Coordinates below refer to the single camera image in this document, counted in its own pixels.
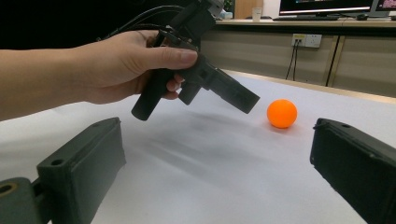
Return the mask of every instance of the white cup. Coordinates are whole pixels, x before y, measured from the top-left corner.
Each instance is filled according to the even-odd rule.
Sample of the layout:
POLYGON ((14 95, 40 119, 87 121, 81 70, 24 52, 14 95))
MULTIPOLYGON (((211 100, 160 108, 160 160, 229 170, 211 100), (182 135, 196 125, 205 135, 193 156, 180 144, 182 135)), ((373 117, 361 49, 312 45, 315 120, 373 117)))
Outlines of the white cup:
POLYGON ((260 21, 261 16, 262 16, 262 7, 254 7, 251 14, 253 21, 260 21))

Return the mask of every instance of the keyboard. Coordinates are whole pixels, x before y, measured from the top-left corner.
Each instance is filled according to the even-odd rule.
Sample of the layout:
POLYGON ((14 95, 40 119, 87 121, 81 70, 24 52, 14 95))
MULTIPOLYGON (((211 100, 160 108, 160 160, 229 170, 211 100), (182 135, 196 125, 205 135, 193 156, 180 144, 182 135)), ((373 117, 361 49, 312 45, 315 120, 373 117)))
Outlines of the keyboard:
POLYGON ((278 17, 273 21, 337 21, 339 17, 278 17))

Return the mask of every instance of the table surface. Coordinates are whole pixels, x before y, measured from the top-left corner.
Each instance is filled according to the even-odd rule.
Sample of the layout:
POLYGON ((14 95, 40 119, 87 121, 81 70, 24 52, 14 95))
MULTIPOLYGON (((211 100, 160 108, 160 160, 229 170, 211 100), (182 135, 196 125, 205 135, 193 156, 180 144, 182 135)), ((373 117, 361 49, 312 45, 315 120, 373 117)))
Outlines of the table surface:
POLYGON ((365 223, 310 164, 312 128, 318 118, 335 119, 396 147, 396 104, 235 78, 261 97, 248 115, 202 90, 188 106, 161 100, 148 121, 131 115, 134 96, 0 122, 0 179, 36 179, 35 167, 53 151, 92 123, 119 117, 127 164, 93 224, 365 223), (279 98, 299 110, 284 130, 266 118, 279 98))

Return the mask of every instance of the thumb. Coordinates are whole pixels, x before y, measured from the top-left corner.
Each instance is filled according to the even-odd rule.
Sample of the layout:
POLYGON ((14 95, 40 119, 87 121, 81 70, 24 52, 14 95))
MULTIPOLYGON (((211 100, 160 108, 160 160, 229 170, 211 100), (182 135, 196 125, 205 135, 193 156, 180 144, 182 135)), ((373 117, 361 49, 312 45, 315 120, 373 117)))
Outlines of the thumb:
POLYGON ((198 53, 190 49, 169 47, 151 48, 147 50, 147 69, 168 68, 184 69, 195 64, 198 53))

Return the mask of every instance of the screw hole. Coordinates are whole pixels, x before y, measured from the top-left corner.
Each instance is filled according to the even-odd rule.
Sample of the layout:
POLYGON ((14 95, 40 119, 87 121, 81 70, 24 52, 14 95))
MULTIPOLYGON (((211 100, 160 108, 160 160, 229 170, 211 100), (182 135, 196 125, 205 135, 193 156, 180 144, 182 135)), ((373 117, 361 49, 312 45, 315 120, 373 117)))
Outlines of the screw hole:
POLYGON ((55 165, 60 165, 60 164, 62 164, 62 162, 64 162, 63 160, 56 160, 56 161, 53 161, 52 163, 51 163, 51 165, 53 165, 53 166, 55 166, 55 165))
POLYGON ((0 194, 7 193, 7 191, 11 190, 12 186, 11 185, 4 185, 0 187, 0 194))

